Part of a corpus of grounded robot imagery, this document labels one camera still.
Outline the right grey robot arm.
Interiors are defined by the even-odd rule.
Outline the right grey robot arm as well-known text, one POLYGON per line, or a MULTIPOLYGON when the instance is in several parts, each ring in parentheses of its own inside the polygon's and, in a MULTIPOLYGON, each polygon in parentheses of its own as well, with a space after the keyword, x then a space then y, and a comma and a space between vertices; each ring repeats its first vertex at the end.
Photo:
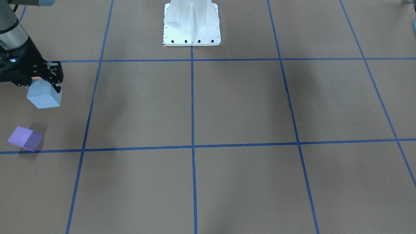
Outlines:
POLYGON ((47 62, 21 24, 16 10, 20 5, 52 6, 53 0, 2 0, 0 2, 0 81, 30 87, 34 77, 47 81, 61 92, 63 70, 60 61, 47 62))

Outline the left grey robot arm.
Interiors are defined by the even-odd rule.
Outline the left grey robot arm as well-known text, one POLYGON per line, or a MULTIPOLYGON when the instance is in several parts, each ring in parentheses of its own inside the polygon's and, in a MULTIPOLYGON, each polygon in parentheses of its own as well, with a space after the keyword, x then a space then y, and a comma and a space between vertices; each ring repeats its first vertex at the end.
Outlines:
POLYGON ((416 18, 414 18, 411 22, 413 35, 416 38, 416 18))

